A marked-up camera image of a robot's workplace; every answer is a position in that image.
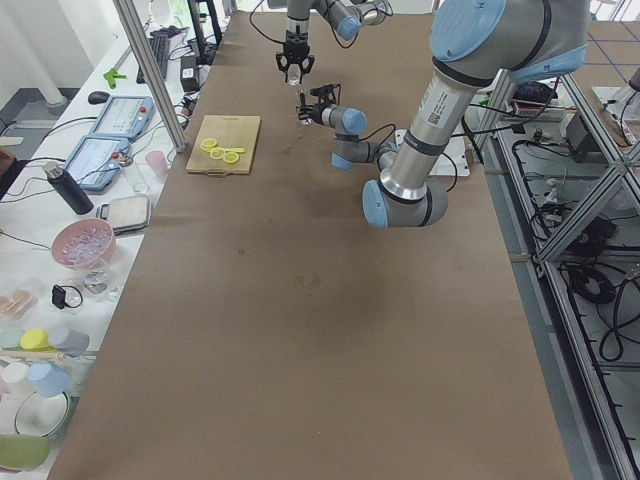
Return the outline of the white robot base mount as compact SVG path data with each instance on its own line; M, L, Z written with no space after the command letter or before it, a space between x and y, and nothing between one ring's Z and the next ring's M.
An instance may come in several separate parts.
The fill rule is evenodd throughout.
M396 150L401 149L404 143L406 129L396 129L394 131L393 140ZM410 170L412 178L418 177L422 173L422 169L416 167ZM449 141L445 151L432 164L429 176L438 177L468 177L471 174L470 167L465 153L465 144L462 137L456 137Z

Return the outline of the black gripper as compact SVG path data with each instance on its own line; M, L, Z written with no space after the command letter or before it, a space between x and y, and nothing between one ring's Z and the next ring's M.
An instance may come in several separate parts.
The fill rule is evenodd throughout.
M275 55L278 70L287 76L288 63L301 63L301 75L308 75L315 62L315 57L309 55L309 52L308 33L287 30L283 52Z
M299 90L297 92L299 103L301 105L306 105L306 93L304 90ZM325 105L319 104L314 106L299 106L297 108L298 116L308 116L310 120L319 125L324 125L325 122L323 120L323 112L327 109Z

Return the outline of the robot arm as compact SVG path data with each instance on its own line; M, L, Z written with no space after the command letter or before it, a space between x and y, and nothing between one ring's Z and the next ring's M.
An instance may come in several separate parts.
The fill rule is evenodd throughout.
M365 183L362 205L376 228L422 227L437 222L447 191L430 173L444 154L467 107L499 70L515 83L577 70L587 50L591 16L586 1L447 1L435 14L429 46L434 73L402 144L363 142L363 112L339 106L318 88L315 105L300 104L302 119L333 128L332 164L350 169L375 163L380 175Z
M315 58L310 54L309 26L315 10L341 39L354 41L365 25L378 25L393 15L388 1L268 1L269 8L286 9L285 39L275 55L285 81L299 84L311 72Z

